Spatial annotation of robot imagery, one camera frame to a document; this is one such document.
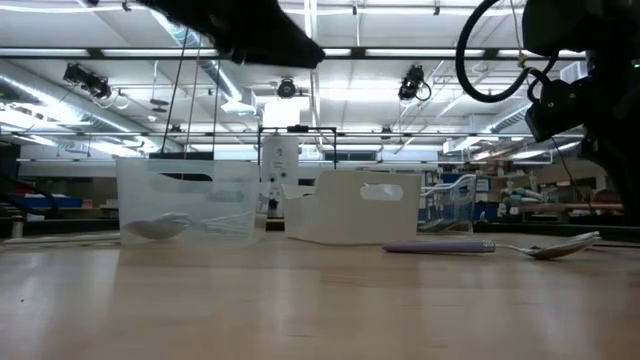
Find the white container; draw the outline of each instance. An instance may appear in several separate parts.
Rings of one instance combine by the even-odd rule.
[[[325,171],[317,186],[283,185],[287,237],[329,245],[416,238],[419,175]]]
[[[464,175],[454,184],[422,188],[427,219],[420,230],[440,232],[463,227],[473,232],[476,175]]]
[[[117,177],[123,244],[248,245],[264,236],[267,188],[256,164],[118,159]]]

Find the ceiling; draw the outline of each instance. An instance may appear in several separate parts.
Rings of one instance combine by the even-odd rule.
[[[470,9],[479,0],[441,0],[441,14],[425,14],[431,11],[436,1],[419,0],[359,0],[361,11],[354,16],[350,11],[351,0],[317,0],[317,24],[312,37],[322,47],[452,47],[466,21]],[[102,0],[101,7],[118,7],[121,1]],[[305,29],[304,0],[280,1],[281,6],[294,22]],[[516,8],[525,1],[514,0]],[[7,11],[7,7],[39,9],[41,12]],[[0,47],[171,47],[176,41],[161,26],[148,10],[134,9],[131,12],[101,11],[83,13],[43,13],[45,9],[81,9],[83,0],[0,0]],[[384,13],[385,7],[393,7],[394,14]],[[506,9],[504,15],[488,16],[480,20],[469,45],[471,47],[517,48],[518,41],[509,1],[498,3],[496,9]],[[348,12],[329,15],[328,13]],[[9,60],[13,65],[25,69],[38,77],[71,90],[62,80],[68,64],[65,60]],[[151,111],[152,97],[170,101],[173,85],[178,83],[176,99],[170,122],[188,128],[192,120],[192,131],[245,131],[256,129],[257,116],[227,114],[220,109],[226,101],[220,94],[216,98],[215,83],[202,70],[196,69],[194,61],[184,61],[178,78],[179,61],[162,60],[158,63],[158,77],[153,93],[153,61],[105,61],[82,60],[78,62],[87,69],[109,78],[110,85],[122,91],[129,99],[116,101],[108,109],[143,128],[164,131],[167,114]],[[430,101],[408,109],[398,100],[401,78],[412,64],[425,69],[433,88]],[[543,67],[540,61],[530,61],[531,66]],[[570,65],[560,61],[551,72],[558,77],[559,70]],[[514,61],[467,61],[467,72],[476,86],[483,91],[498,92],[513,82],[519,73]],[[282,78],[292,78],[295,84],[310,92],[311,73],[308,70],[267,66],[238,66],[222,61],[222,68],[234,83],[254,90],[258,104],[276,99],[273,84]],[[383,126],[392,126],[394,131],[480,131],[479,127],[491,124],[496,116],[514,107],[527,104],[526,87],[513,98],[497,104],[479,103],[464,95],[457,83],[453,61],[438,60],[325,60],[316,70],[318,80],[319,117],[317,126],[335,126],[342,131],[380,131]],[[76,95],[90,100],[88,94],[79,89],[71,90]],[[195,101],[192,108],[192,94]],[[296,100],[301,106],[301,123],[312,125],[314,119],[309,110],[308,96]],[[86,111],[91,111],[88,102]],[[156,116],[151,121],[149,116]],[[414,144],[442,143],[446,138],[418,138]],[[191,142],[211,142],[207,138],[192,138]],[[233,143],[233,138],[221,138],[221,142]],[[362,141],[379,142],[379,138]]]

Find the clear plastic container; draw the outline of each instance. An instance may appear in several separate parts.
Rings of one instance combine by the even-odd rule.
[[[265,234],[268,193],[257,164],[119,159],[117,177],[125,245],[249,245]]]
[[[476,175],[463,175],[454,184],[422,188],[427,218],[421,232],[464,230],[473,232]]]

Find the metal spoon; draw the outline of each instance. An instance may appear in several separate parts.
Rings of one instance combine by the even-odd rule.
[[[413,254],[483,254],[495,253],[496,249],[515,250],[521,254],[531,256],[537,260],[551,260],[575,254],[585,250],[601,240],[600,233],[593,232],[570,238],[568,241],[545,248],[518,248],[506,244],[496,244],[493,241],[435,241],[435,242],[397,242],[383,245],[383,249],[392,253]]]

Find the purple handle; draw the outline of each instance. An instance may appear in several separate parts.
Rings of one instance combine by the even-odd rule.
[[[492,241],[397,242],[385,244],[382,248],[386,252],[423,254],[484,254],[496,251],[496,245]]]

